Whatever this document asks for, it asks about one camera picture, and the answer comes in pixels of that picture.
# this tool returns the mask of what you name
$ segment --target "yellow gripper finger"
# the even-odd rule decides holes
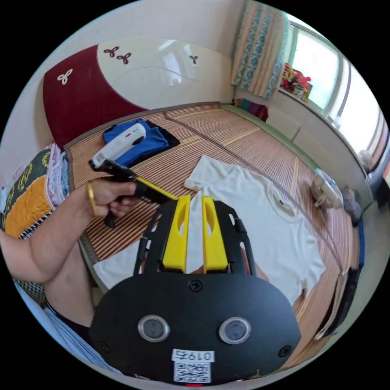
[[[223,244],[214,200],[211,196],[202,196],[202,219],[204,273],[208,271],[225,271],[228,267],[228,258]]]
[[[179,196],[173,216],[171,230],[165,247],[162,264],[166,269],[186,272],[188,221],[190,213],[190,195]]]

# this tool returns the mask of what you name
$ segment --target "patterned curtain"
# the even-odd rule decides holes
[[[284,12],[247,0],[231,83],[266,99],[274,97],[283,74],[288,27]]]

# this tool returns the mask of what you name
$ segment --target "window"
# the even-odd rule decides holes
[[[300,20],[297,17],[290,15],[289,13],[287,14],[287,18],[290,22],[293,22],[294,24],[298,24],[300,26],[306,27],[308,30],[311,30],[311,31],[315,32],[316,34],[325,38],[322,34],[320,34],[317,30],[313,29],[312,26],[309,26],[303,20]]]
[[[358,154],[375,149],[381,110],[354,66],[322,34],[287,14],[286,62],[310,77],[308,107],[325,117]]]
[[[298,31],[291,66],[311,78],[313,87],[309,99],[324,110],[332,97],[337,79],[337,52],[309,33]]]
[[[351,86],[341,114],[339,131],[357,153],[367,149],[374,137],[379,111],[375,96],[359,72],[351,65]]]
[[[330,108],[328,114],[333,121],[336,121],[336,117],[344,101],[345,93],[347,92],[347,87],[348,87],[348,76],[349,76],[349,64],[348,61],[345,58],[343,58],[340,87],[336,93],[336,99],[332,107]]]

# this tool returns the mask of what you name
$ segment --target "wall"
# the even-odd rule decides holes
[[[141,0],[115,9],[63,42],[38,68],[10,115],[0,146],[0,183],[52,141],[42,102],[44,73],[92,45],[131,35],[180,39],[233,57],[245,0]]]
[[[295,98],[279,92],[274,101],[236,88],[234,98],[246,98],[268,107],[267,123],[282,132],[311,157],[342,187],[349,185],[360,195],[363,208],[372,202],[366,175],[348,142]]]

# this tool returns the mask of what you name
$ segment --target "black cloth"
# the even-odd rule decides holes
[[[330,336],[333,333],[335,333],[337,328],[344,322],[355,296],[356,288],[358,286],[360,271],[361,268],[350,268],[348,270],[347,282],[345,284],[345,289],[341,297],[340,306],[338,307],[333,322],[329,326],[328,330],[324,333],[324,337]],[[334,305],[334,299],[335,296],[333,295],[328,311],[317,331],[320,331],[325,326],[326,322],[331,316],[333,305]]]
[[[160,150],[157,150],[157,151],[153,151],[153,152],[150,152],[148,154],[144,154],[142,156],[140,156],[139,158],[137,158],[136,160],[134,160],[131,164],[129,164],[127,167],[130,168],[130,167],[133,167],[134,165],[137,165],[151,157],[154,157],[156,156],[157,154],[159,153],[162,153],[162,152],[165,152],[166,150],[169,150],[177,145],[180,144],[180,141],[174,137],[169,131],[167,131],[166,129],[156,125],[155,123],[151,122],[151,121],[146,121],[146,123],[148,124],[148,126],[150,128],[154,128],[154,127],[157,127],[158,130],[160,131],[161,135],[167,140],[168,142],[168,146],[163,148],[163,149],[160,149]],[[112,130],[113,127],[110,127],[109,129],[107,129],[105,131],[106,132],[109,132]]]
[[[76,334],[78,334],[85,342],[87,342],[92,348],[94,346],[92,345],[92,340],[89,336],[89,327],[77,324],[66,317],[62,316],[60,313],[58,313],[52,305],[48,301],[45,303],[46,307],[49,308],[55,315],[58,317],[64,324],[68,325],[70,329],[72,329]]]

